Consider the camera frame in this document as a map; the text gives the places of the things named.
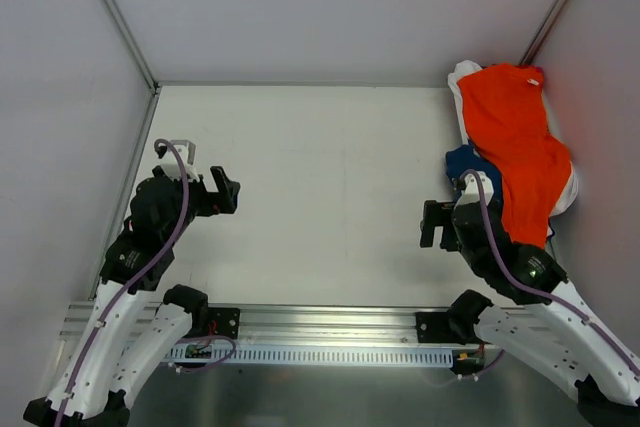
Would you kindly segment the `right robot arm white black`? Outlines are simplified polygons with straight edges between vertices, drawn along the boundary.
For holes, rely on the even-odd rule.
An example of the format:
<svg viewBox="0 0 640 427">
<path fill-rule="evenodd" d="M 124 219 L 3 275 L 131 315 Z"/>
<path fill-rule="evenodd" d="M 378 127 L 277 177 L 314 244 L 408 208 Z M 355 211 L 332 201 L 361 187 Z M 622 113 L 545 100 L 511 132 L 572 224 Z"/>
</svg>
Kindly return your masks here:
<svg viewBox="0 0 640 427">
<path fill-rule="evenodd" d="M 639 423 L 639 357 L 590 309 L 545 250 L 513 244 L 499 222 L 501 206 L 428 200 L 420 245 L 462 255 L 474 274 L 543 325 L 516 320 L 477 291 L 464 291 L 435 327 L 416 320 L 423 343 L 492 344 L 546 377 L 577 404 L 592 426 Z"/>
</svg>

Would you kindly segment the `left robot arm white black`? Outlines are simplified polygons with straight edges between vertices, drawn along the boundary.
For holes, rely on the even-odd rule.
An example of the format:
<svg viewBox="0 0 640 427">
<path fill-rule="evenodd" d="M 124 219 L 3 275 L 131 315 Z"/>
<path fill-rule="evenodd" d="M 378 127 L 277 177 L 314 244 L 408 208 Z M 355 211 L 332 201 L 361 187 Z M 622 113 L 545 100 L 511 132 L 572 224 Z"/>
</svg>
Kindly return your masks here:
<svg viewBox="0 0 640 427">
<path fill-rule="evenodd" d="M 236 351 L 236 332 L 214 315 L 207 294 L 185 285 L 167 290 L 150 326 L 129 339 L 186 228 L 198 217 L 234 214 L 240 191 L 219 166 L 210 170 L 215 190 L 207 189 L 191 141 L 158 139 L 154 150 L 159 163 L 136 187 L 105 253 L 91 316 L 69 364 L 49 393 L 24 410 L 32 425 L 125 426 L 142 387 L 175 345 L 202 350 L 221 340 L 229 346 L 225 359 Z"/>
</svg>

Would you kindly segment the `blue t shirt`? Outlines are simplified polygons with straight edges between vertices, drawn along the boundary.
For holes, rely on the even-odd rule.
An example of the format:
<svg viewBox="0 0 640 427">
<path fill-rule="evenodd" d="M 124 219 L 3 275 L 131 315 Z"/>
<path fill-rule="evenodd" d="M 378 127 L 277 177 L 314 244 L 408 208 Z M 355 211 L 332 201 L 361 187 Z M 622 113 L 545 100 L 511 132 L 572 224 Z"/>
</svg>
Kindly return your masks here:
<svg viewBox="0 0 640 427">
<path fill-rule="evenodd" d="M 483 172 L 491 181 L 494 193 L 489 205 L 503 206 L 502 176 L 499 170 L 489 161 L 479 156 L 471 145 L 463 144 L 448 151 L 444 157 L 446 177 L 453 187 L 457 180 L 467 170 Z"/>
</svg>

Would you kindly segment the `left table edge rail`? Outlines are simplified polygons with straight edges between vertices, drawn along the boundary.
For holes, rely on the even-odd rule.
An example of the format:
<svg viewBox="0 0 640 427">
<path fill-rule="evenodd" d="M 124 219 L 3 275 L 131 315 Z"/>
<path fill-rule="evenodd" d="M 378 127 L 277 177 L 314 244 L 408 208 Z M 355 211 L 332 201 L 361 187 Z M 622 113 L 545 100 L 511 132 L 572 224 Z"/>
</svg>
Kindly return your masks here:
<svg viewBox="0 0 640 427">
<path fill-rule="evenodd" d="M 126 157 L 126 170 L 124 172 L 123 181 L 118 190 L 116 204 L 107 225 L 106 237 L 104 239 L 104 242 L 102 243 L 102 246 L 100 247 L 98 257 L 94 265 L 93 273 L 95 274 L 95 276 L 88 291 L 86 297 L 87 300 L 93 300 L 95 297 L 95 293 L 99 284 L 99 273 L 104 263 L 105 253 L 120 232 L 121 225 L 129 205 L 129 199 L 134 187 L 134 182 L 139 169 L 141 157 L 144 153 L 144 148 L 149 136 L 151 123 L 153 121 L 160 93 L 161 87 L 157 86 L 153 90 L 149 98 L 149 102 L 145 107 L 141 124 L 135 131 L 131 150 Z"/>
</svg>

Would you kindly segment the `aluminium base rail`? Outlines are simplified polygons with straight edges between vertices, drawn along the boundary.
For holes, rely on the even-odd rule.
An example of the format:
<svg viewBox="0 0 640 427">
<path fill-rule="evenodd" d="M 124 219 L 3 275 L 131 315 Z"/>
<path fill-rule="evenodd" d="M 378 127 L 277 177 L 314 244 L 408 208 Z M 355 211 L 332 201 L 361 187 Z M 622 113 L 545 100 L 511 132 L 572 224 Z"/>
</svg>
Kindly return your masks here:
<svg viewBox="0 0 640 427">
<path fill-rule="evenodd" d="M 249 345 L 401 347 L 418 344 L 415 316 L 443 308 L 246 304 L 237 340 Z"/>
</svg>

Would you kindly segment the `right corner aluminium post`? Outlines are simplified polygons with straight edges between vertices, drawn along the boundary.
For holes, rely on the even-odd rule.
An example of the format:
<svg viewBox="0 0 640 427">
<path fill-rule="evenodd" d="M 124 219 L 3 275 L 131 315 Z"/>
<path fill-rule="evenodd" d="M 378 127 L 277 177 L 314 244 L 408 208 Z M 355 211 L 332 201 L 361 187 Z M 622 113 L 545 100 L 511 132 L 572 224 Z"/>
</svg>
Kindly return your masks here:
<svg viewBox="0 0 640 427">
<path fill-rule="evenodd" d="M 570 0 L 553 0 L 520 58 L 520 65 L 532 65 Z"/>
</svg>

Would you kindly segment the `corner aluminium post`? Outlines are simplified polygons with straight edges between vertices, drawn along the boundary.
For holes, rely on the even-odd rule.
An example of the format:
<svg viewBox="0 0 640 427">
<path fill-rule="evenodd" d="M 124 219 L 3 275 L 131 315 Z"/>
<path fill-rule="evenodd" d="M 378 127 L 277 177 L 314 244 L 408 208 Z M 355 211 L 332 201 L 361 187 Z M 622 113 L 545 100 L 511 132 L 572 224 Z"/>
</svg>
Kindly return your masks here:
<svg viewBox="0 0 640 427">
<path fill-rule="evenodd" d="M 139 47 L 139 44 L 135 39 L 127 20 L 125 19 L 122 10 L 120 9 L 117 0 L 100 0 L 100 2 L 107 13 L 107 16 L 116 28 L 118 35 L 124 43 L 129 56 L 136 65 L 138 72 L 141 74 L 144 83 L 151 92 L 156 92 L 159 83 L 152 73 L 149 63 Z"/>
<path fill-rule="evenodd" d="M 570 0 L 553 0 L 520 58 L 520 65 L 532 65 Z"/>
</svg>

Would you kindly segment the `left corner aluminium post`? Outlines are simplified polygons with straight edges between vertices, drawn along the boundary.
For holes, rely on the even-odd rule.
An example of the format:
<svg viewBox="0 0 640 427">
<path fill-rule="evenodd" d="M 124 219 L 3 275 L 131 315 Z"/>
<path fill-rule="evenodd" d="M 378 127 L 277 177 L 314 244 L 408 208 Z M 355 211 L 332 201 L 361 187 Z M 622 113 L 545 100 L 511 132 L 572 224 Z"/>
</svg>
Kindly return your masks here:
<svg viewBox="0 0 640 427">
<path fill-rule="evenodd" d="M 120 9 L 117 0 L 100 0 L 100 2 L 107 13 L 107 16 L 116 28 L 118 35 L 124 43 L 129 56 L 136 65 L 138 72 L 141 74 L 144 83 L 151 92 L 156 92 L 159 83 L 152 73 L 149 63 L 139 47 L 139 44 L 135 39 L 127 20 L 125 19 L 122 10 Z"/>
</svg>

